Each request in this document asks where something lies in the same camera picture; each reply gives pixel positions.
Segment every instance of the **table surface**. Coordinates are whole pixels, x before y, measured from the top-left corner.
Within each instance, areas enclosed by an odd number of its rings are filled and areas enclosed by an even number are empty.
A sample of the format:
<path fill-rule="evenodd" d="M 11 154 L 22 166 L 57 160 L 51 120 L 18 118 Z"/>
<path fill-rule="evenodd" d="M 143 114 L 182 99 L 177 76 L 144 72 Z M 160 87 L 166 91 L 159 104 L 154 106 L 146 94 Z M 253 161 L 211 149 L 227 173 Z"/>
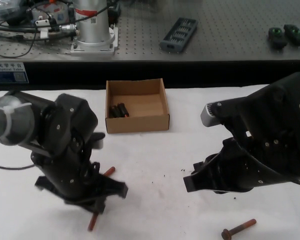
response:
<path fill-rule="evenodd" d="M 257 224 L 238 233 L 236 240 L 300 240 L 299 185 L 218 195 L 207 190 L 187 193 L 183 182 L 194 163 L 220 151 L 222 140 L 231 136 L 223 126 L 202 125 L 204 105 L 260 88 L 167 89 L 169 131 L 107 134 L 103 149 L 95 150 L 91 159 L 101 163 L 101 172 L 115 166 L 113 178 L 126 182 L 129 191 L 126 199 L 107 198 L 93 232 L 87 232 L 89 212 L 34 187 L 39 169 L 0 170 L 0 240 L 220 240 L 224 228 L 252 218 Z M 96 130 L 106 131 L 104 90 L 30 93 L 50 100 L 61 93 L 85 98 L 99 117 Z M 28 164 L 29 150 L 0 145 L 0 165 Z"/>
<path fill-rule="evenodd" d="M 288 44 L 273 50 L 267 40 L 272 27 L 300 28 L 300 0 L 122 0 L 117 23 L 119 49 L 111 56 L 71 55 L 69 39 L 36 42 L 29 54 L 11 62 L 126 62 L 126 61 L 280 61 L 300 60 L 300 47 Z M 180 54 L 160 49 L 178 18 L 198 21 L 195 34 Z M 24 54 L 31 42 L 0 40 L 0 54 Z"/>

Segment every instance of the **black cable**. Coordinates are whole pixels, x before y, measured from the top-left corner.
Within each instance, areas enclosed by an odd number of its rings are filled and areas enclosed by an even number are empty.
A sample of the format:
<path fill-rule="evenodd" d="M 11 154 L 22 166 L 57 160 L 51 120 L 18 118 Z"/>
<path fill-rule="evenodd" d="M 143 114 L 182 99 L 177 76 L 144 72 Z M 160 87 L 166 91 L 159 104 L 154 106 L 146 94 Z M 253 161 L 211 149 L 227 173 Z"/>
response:
<path fill-rule="evenodd" d="M 2 21 L 2 22 L 0 23 L 0 26 L 1 26 L 3 23 L 5 23 L 6 21 L 8 21 L 8 20 L 9 20 L 8 18 L 7 18 L 6 20 L 0 20 L 0 21 Z M 6 59 L 16 59 L 16 58 L 23 57 L 23 56 L 27 55 L 28 53 L 30 53 L 30 51 L 31 51 L 31 49 L 32 49 L 32 47 L 33 47 L 33 45 L 34 45 L 34 43 L 35 43 L 35 40 L 36 40 L 37 30 L 38 30 L 38 29 L 36 29 L 36 31 L 35 31 L 35 33 L 34 33 L 34 36 L 33 36 L 33 40 L 32 40 L 31 45 L 30 45 L 30 47 L 29 47 L 29 50 L 28 50 L 26 53 L 21 54 L 21 55 L 18 55 L 18 56 L 4 56 L 4 55 L 1 55 L 1 54 L 0 54 L 0 57 L 6 58 Z"/>
<path fill-rule="evenodd" d="M 51 36 L 49 38 L 36 38 L 34 41 L 35 42 L 54 41 L 54 40 L 60 40 L 60 39 L 65 39 L 65 38 L 71 38 L 71 37 L 74 37 L 74 36 L 76 36 L 75 32 L 69 32 L 69 33 L 65 33 L 65 34 L 60 34 L 58 36 Z M 15 36 L 4 36 L 4 35 L 0 34 L 0 38 L 9 39 L 9 40 L 16 40 L 18 42 L 30 42 L 30 41 L 33 41 L 33 39 L 24 38 L 24 36 L 22 34 L 15 35 Z"/>
<path fill-rule="evenodd" d="M 12 171 L 17 171 L 17 170 L 26 170 L 33 168 L 35 165 L 28 165 L 28 166 L 21 166 L 21 167 L 7 167 L 7 166 L 0 166 L 0 169 L 2 170 L 12 170 Z"/>

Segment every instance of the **open cardboard box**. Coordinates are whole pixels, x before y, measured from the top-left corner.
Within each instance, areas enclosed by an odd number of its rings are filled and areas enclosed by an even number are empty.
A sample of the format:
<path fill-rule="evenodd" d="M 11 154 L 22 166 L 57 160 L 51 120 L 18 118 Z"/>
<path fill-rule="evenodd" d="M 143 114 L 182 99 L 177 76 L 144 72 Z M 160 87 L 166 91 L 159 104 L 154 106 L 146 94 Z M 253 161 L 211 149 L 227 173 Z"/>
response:
<path fill-rule="evenodd" d="M 129 117 L 113 118 L 110 106 L 124 103 Z M 107 81 L 105 124 L 109 134 L 166 131 L 170 113 L 162 79 Z"/>

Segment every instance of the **rusty bolt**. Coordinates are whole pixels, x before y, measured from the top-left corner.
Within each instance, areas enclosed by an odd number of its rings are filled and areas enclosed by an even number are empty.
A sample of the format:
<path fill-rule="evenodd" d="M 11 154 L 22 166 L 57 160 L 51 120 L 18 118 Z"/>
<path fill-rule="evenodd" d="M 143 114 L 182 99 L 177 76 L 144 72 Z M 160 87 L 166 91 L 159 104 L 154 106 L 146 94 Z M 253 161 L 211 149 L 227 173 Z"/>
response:
<path fill-rule="evenodd" d="M 235 235 L 247 228 L 250 228 L 251 226 L 255 225 L 256 223 L 257 223 L 257 221 L 255 219 L 251 219 L 250 221 L 247 221 L 244 224 L 236 226 L 235 228 L 233 228 L 231 230 L 224 229 L 223 232 L 221 233 L 221 236 L 224 240 L 231 240 L 233 235 Z"/>
<path fill-rule="evenodd" d="M 116 168 L 114 166 L 112 166 L 103 175 L 106 176 L 106 177 L 110 177 L 115 171 L 116 171 Z M 93 229 L 94 229 L 94 227 L 96 225 L 96 221 L 97 221 L 98 215 L 99 215 L 98 213 L 94 213 L 92 215 L 92 218 L 91 218 L 89 226 L 88 226 L 88 231 L 89 232 L 93 231 Z"/>

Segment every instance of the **metal base plate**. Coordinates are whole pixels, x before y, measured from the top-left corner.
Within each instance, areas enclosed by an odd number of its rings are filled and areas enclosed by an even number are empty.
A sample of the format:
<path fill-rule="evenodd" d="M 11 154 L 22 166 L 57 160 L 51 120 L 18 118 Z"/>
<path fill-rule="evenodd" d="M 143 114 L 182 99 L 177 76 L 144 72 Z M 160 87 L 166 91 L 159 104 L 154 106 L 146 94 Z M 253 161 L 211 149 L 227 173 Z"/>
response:
<path fill-rule="evenodd" d="M 71 46 L 70 53 L 72 55 L 86 55 L 86 54 L 94 54 L 94 55 L 113 55 L 115 50 L 118 49 L 118 28 L 115 27 L 113 30 L 109 28 L 110 33 L 114 34 L 114 41 L 111 44 L 103 45 L 103 46 L 82 46 L 77 45 L 76 40 L 73 41 Z"/>

